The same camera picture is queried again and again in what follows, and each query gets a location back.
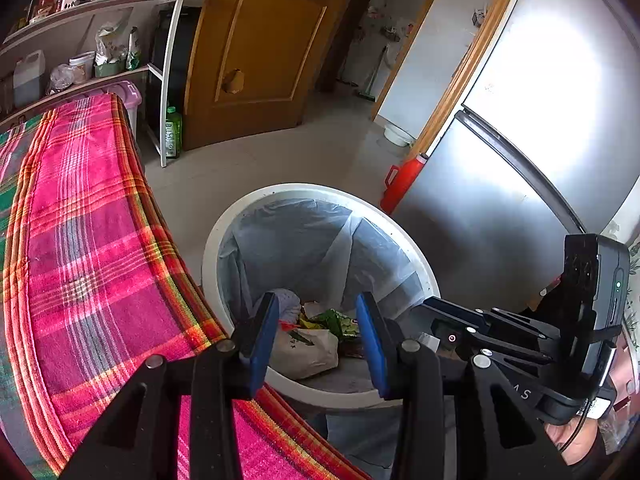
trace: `plaid cloth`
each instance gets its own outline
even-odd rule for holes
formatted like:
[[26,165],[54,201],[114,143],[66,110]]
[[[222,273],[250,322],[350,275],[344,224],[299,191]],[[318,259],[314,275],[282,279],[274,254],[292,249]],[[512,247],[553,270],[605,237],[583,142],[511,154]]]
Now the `plaid cloth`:
[[[0,254],[0,428],[36,478],[62,471],[148,355],[181,359],[225,337],[159,215],[116,96],[0,136]],[[366,478],[270,388],[234,408],[245,479]],[[188,416],[187,399],[179,478]]]

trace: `red thermos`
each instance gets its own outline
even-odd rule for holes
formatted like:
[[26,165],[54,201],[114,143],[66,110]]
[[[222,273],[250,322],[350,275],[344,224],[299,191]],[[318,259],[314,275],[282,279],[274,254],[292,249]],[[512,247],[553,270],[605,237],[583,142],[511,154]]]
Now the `red thermos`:
[[422,171],[427,159],[422,155],[416,155],[412,160],[408,160],[401,167],[392,166],[386,174],[385,192],[380,200],[380,209],[390,215],[398,202],[414,183],[418,174]]

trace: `silver refrigerator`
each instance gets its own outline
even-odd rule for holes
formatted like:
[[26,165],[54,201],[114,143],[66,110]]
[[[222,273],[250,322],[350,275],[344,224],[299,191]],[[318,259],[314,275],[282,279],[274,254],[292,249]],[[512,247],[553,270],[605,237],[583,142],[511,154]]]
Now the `silver refrigerator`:
[[517,0],[392,217],[446,300],[518,312],[640,174],[640,57],[615,0]]

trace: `shelf leg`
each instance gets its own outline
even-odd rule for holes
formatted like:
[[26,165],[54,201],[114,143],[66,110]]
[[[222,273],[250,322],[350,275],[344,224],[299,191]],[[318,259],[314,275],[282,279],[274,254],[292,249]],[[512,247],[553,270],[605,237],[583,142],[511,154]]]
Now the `shelf leg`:
[[171,54],[174,51],[175,31],[180,20],[180,11],[184,0],[175,0],[174,13],[171,15],[169,35],[166,38],[164,50],[164,65],[162,66],[162,87],[160,90],[160,166],[166,168],[166,106],[167,91],[169,89],[169,71],[171,69]]

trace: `metal bolt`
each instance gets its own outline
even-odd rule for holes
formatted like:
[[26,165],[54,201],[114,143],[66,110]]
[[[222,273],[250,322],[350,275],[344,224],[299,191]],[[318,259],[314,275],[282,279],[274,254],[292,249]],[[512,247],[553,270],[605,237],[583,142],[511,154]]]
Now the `metal bolt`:
[[489,359],[486,355],[478,354],[474,356],[474,364],[478,368],[488,368],[491,366],[491,359]]
[[402,341],[402,350],[405,352],[417,352],[420,349],[420,343],[415,339],[405,339]]
[[236,349],[236,343],[231,341],[231,339],[223,339],[216,343],[216,348],[218,349],[218,352],[231,352]]
[[150,355],[145,360],[145,365],[147,368],[158,368],[162,363],[164,363],[164,357],[158,354]]

